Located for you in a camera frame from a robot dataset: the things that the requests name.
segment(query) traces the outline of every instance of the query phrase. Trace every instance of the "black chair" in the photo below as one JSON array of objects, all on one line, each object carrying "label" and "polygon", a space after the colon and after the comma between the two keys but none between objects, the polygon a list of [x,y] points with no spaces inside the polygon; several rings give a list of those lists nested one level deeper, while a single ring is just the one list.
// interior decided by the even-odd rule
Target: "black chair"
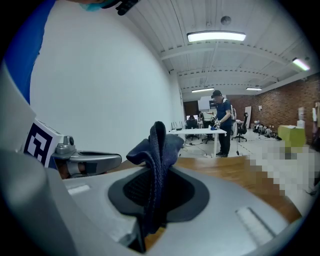
[{"label": "black chair", "polygon": [[[203,121],[203,127],[208,128],[210,124],[210,121]],[[202,139],[202,141],[205,141],[205,144],[208,143],[208,141],[215,141],[212,134],[207,134],[205,138]]]},{"label": "black chair", "polygon": [[247,119],[248,119],[248,113],[244,113],[243,123],[237,125],[237,136],[231,138],[231,140],[239,139],[238,142],[240,142],[240,139],[244,139],[245,141],[247,141],[247,139],[242,136],[247,133],[247,127],[246,127]]},{"label": "black chair", "polygon": [[[186,121],[186,128],[187,129],[196,129],[197,128],[197,120],[187,120]],[[191,140],[193,140],[194,138],[197,138],[199,139],[199,136],[195,135],[195,134],[190,134],[190,135],[187,135],[186,138],[191,138]]]}]

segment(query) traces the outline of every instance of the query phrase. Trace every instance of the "blue cloth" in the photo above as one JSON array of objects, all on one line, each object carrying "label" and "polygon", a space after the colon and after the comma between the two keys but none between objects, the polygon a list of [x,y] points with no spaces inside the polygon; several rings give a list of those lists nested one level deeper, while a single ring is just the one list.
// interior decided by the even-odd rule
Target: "blue cloth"
[{"label": "blue cloth", "polygon": [[141,141],[126,158],[135,165],[145,162],[152,171],[148,204],[144,206],[143,233],[154,234],[162,223],[162,200],[167,184],[168,169],[178,159],[184,140],[167,134],[165,125],[157,121],[150,129],[148,139]]},{"label": "blue cloth", "polygon": [[[224,118],[227,110],[231,111],[231,104],[228,99],[224,103],[218,103],[216,105],[216,117],[218,118],[218,120],[221,120],[222,118]],[[230,116],[226,121],[224,121],[221,124],[220,128],[223,129],[224,126],[231,126],[231,125],[232,125],[232,120]]]},{"label": "blue cloth", "polygon": [[28,103],[31,73],[41,49],[48,15],[55,1],[45,0],[39,4],[17,31],[4,55],[10,75]]}]

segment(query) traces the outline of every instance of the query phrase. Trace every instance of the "ceiling light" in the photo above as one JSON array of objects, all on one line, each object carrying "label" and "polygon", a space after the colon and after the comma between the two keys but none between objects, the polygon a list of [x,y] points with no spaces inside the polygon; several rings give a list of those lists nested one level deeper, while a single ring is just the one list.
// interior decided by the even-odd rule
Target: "ceiling light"
[{"label": "ceiling light", "polygon": [[261,88],[247,88],[246,90],[248,91],[261,91],[262,89]]},{"label": "ceiling light", "polygon": [[213,91],[215,88],[208,88],[208,89],[199,89],[199,90],[193,90],[193,93],[199,93],[199,92],[206,92],[206,91]]},{"label": "ceiling light", "polygon": [[298,59],[298,58],[294,58],[294,59],[292,60],[292,62],[293,62],[294,64],[296,64],[299,68],[303,69],[304,71],[310,69],[310,67],[309,67],[307,64],[303,63],[303,62],[302,62],[300,59]]},{"label": "ceiling light", "polygon": [[200,31],[186,34],[189,42],[201,40],[237,40],[243,41],[246,34],[233,31]]}]

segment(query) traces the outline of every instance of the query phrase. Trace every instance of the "man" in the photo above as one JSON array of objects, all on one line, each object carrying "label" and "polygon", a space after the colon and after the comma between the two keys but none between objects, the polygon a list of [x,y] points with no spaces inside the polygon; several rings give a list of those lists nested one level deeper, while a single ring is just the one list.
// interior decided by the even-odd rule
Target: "man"
[{"label": "man", "polygon": [[219,134],[220,152],[216,155],[222,158],[228,157],[230,150],[231,135],[231,104],[228,99],[224,98],[221,91],[215,90],[211,96],[216,103],[216,117],[219,120],[220,128],[226,131],[226,134]]}]

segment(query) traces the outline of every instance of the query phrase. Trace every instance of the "gray floor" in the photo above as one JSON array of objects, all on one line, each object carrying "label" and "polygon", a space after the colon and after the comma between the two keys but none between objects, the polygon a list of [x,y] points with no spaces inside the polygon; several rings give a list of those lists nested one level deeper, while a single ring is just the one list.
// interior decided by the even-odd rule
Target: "gray floor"
[{"label": "gray floor", "polygon": [[[211,158],[214,152],[214,142],[202,143],[200,139],[187,139],[185,147],[180,150],[180,157]],[[274,138],[259,136],[252,130],[244,135],[247,139],[230,141],[229,157],[236,157],[237,150],[241,156],[248,156],[256,165],[262,166],[268,177],[279,184],[285,195],[291,199],[300,213],[305,216],[314,202],[315,196],[308,193],[315,190],[315,174],[320,171],[320,153],[307,145],[302,149],[292,149],[292,154],[285,154],[284,142]]]}]

